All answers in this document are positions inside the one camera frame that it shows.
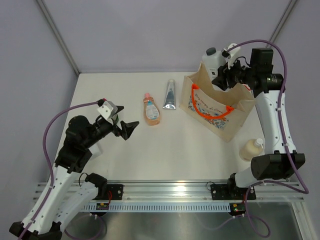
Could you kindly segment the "white box under arm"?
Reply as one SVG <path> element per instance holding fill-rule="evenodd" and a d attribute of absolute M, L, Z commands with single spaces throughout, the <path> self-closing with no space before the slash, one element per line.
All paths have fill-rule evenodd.
<path fill-rule="evenodd" d="M 90 158 L 90 160 L 94 160 L 96 159 L 97 157 L 101 156 L 103 151 L 101 149 L 101 146 L 99 143 L 95 143 L 94 145 L 92 145 L 90 148 L 89 148 L 89 151 L 91 152 L 92 156 Z"/>

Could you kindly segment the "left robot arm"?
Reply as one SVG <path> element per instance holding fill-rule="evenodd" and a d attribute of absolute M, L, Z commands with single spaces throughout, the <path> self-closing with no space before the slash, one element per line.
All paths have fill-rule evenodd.
<path fill-rule="evenodd" d="M 99 116 L 94 123 L 83 115 L 69 121 L 63 146 L 52 164 L 49 180 L 39 199 L 22 221 L 10 226 L 9 232 L 19 240 L 59 240 L 80 209 L 95 198 L 100 200 L 109 195 L 107 179 L 91 173 L 79 190 L 64 201 L 72 183 L 81 176 L 92 158 L 92 147 L 110 133 L 127 140 L 139 125 L 139 121 L 116 121 L 123 106 L 103 99 L 96 105 L 99 106 Z"/>

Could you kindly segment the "white bottle black cap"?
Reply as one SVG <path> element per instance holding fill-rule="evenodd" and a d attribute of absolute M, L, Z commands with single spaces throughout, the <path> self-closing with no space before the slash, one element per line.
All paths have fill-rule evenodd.
<path fill-rule="evenodd" d="M 215 47 L 210 47 L 202 55 L 202 61 L 211 80 L 224 79 L 223 70 L 227 66 L 226 57 L 223 55 L 225 51 L 225 48 L 216 50 Z"/>

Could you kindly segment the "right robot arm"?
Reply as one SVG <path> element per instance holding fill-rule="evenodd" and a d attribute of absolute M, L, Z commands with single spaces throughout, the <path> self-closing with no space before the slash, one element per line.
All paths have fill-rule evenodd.
<path fill-rule="evenodd" d="M 222 90 L 239 84 L 252 90 L 264 135 L 264 154 L 255 156 L 249 168 L 230 176 L 226 192 L 233 199 L 257 182 L 290 178 L 306 161 L 305 155 L 297 152 L 290 134 L 282 90 L 284 77 L 273 72 L 273 50 L 253 48 L 247 66 L 241 65 L 239 51 L 235 45 L 222 51 L 228 62 L 218 68 L 212 83 Z"/>

